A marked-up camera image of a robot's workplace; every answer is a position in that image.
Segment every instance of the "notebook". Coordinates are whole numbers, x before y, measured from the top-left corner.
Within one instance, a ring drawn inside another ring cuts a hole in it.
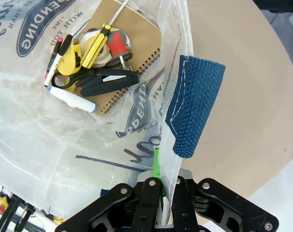
[[[120,6],[121,4],[116,1],[102,0],[82,33],[89,29],[101,29],[103,23],[110,22]],[[143,73],[160,55],[161,31],[128,7],[124,7],[112,26],[124,31],[130,39],[129,51],[132,53],[132,59],[126,64],[130,65],[134,71]],[[86,99],[96,103],[95,113],[101,116],[108,112],[127,90],[128,88],[125,88]]]

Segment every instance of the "white marker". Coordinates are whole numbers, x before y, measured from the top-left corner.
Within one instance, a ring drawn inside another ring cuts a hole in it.
[[[71,107],[76,107],[81,110],[85,110],[90,113],[94,113],[96,110],[96,104],[86,100],[84,98],[79,97],[73,93],[67,92],[63,89],[56,88],[56,87],[48,87],[47,90],[57,97],[58,99],[66,102]]]
[[[52,77],[53,77],[53,75],[55,73],[55,70],[58,67],[62,56],[66,53],[68,47],[70,46],[72,39],[73,39],[72,35],[67,35],[66,36],[66,39],[64,40],[63,44],[61,45],[61,47],[59,49],[59,52],[57,53],[52,65],[51,65],[50,71],[49,71],[48,75],[45,78],[44,87],[49,86],[49,84],[50,84],[50,82],[52,80]]]

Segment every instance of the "pen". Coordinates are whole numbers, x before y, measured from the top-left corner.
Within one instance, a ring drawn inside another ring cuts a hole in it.
[[[54,59],[52,65],[51,65],[51,69],[48,72],[48,75],[46,76],[46,79],[44,81],[44,87],[48,87],[48,85],[50,84],[51,79],[52,79],[52,77],[53,77],[53,75],[55,73],[55,70],[56,70],[56,68],[57,68],[62,56],[66,53],[68,47],[70,46],[72,39],[73,39],[72,35],[67,35],[66,36],[66,39],[64,40],[62,46],[60,47],[59,52],[55,56],[55,59]]]
[[[84,98],[79,97],[73,93],[65,91],[63,89],[57,87],[48,87],[46,88],[52,95],[57,97],[60,100],[63,100],[71,107],[77,107],[81,110],[85,110],[90,113],[94,113],[96,110],[96,104],[86,100]]]
[[[63,38],[62,37],[59,37],[59,39],[56,41],[56,44],[55,44],[55,47],[53,49],[53,53],[51,55],[51,58],[50,58],[50,61],[49,61],[49,64],[48,64],[48,68],[46,70],[46,75],[45,77],[48,75],[49,71],[50,71],[50,68],[52,66],[52,63],[57,55],[57,53],[59,52],[59,48],[61,46],[61,43],[63,42]]]

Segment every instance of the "transparent plastic bag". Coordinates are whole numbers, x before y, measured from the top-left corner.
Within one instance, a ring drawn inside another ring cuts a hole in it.
[[[46,66],[58,36],[77,32],[99,3],[0,0],[0,182],[63,218],[96,200],[101,189],[133,186],[141,172],[152,169],[179,55],[192,55],[186,1],[131,0],[130,8],[160,28],[160,58],[103,117],[69,107],[43,88]],[[143,127],[124,133],[139,91],[149,103],[143,109],[147,117]],[[180,159],[173,160],[175,175]]]

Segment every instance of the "yellow screwdriver handle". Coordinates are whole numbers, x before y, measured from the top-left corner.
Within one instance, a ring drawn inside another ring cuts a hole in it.
[[[113,31],[113,27],[109,24],[104,23],[103,28],[95,36],[94,42],[84,54],[81,63],[85,68],[91,68],[99,52],[103,48],[103,45],[108,39],[108,35]]]

